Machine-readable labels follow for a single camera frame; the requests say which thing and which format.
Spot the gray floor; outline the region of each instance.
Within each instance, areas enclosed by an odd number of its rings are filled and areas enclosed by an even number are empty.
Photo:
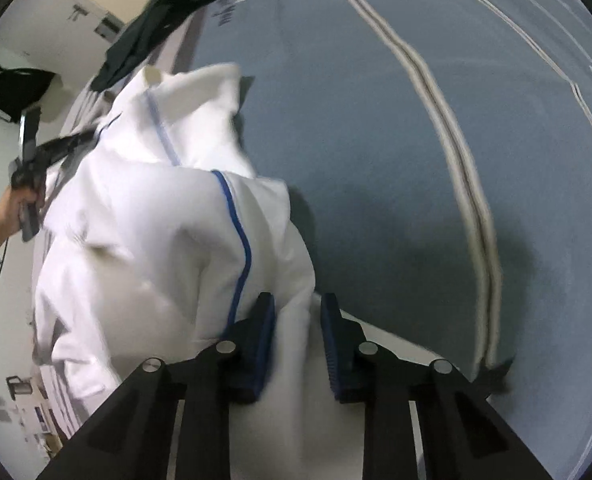
[[[494,400],[556,480],[592,434],[592,128],[561,79],[476,0],[366,0],[422,54],[489,202],[503,267]],[[490,0],[578,83],[592,112],[592,19],[577,0]],[[193,66],[235,61],[259,174],[292,190],[317,287],[472,367],[476,281],[444,153],[406,73],[346,0],[208,9]]]

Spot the human hand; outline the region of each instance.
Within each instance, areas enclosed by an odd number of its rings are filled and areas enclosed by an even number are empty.
[[[20,230],[23,203],[36,203],[42,207],[44,194],[28,187],[11,189],[7,186],[0,197],[0,247],[5,240]]]

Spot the white garment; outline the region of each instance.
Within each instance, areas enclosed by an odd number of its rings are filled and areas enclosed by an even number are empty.
[[[44,219],[53,243],[36,286],[38,353],[62,364],[68,395],[90,413],[144,359],[195,356],[269,291],[272,369],[259,402],[230,408],[232,478],[359,479],[363,409],[330,391],[287,188],[256,178],[236,141],[239,79],[232,64],[175,76],[146,67],[116,97],[97,148]],[[434,358],[366,333],[406,358]]]

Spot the black bag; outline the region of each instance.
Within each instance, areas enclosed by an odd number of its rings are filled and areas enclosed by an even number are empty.
[[[22,111],[47,92],[54,76],[54,72],[37,68],[7,69],[0,66],[0,118],[8,123],[18,123]]]

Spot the blue zipper trim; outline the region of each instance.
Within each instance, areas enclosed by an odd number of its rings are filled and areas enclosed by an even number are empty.
[[[167,135],[167,131],[163,126],[163,121],[160,119],[158,105],[156,104],[156,100],[151,94],[149,88],[145,90],[145,101],[147,101],[147,106],[150,109],[151,120],[154,123],[154,129],[156,130],[158,140],[160,140],[160,143],[163,145],[163,149],[167,154],[167,158],[172,163],[172,166],[180,166],[180,158],[175,152],[172,141],[169,138],[169,135]]]
[[[234,229],[236,229],[236,232],[240,237],[240,241],[243,244],[243,249],[245,251],[245,266],[243,267],[243,271],[240,273],[238,281],[236,282],[234,297],[231,298],[230,313],[227,317],[227,326],[231,326],[236,322],[236,311],[238,310],[238,304],[240,303],[240,295],[243,293],[243,287],[245,286],[245,282],[247,281],[247,277],[249,276],[249,271],[252,266],[252,248],[250,247],[247,235],[243,230],[243,225],[240,223],[240,220],[238,219],[238,215],[236,213],[236,206],[234,205],[234,197],[231,195],[230,186],[228,185],[224,175],[220,171],[213,170],[212,173],[218,179],[220,188],[222,189],[222,192],[225,195],[225,199],[227,200],[227,208],[230,211],[231,222],[234,224]]]

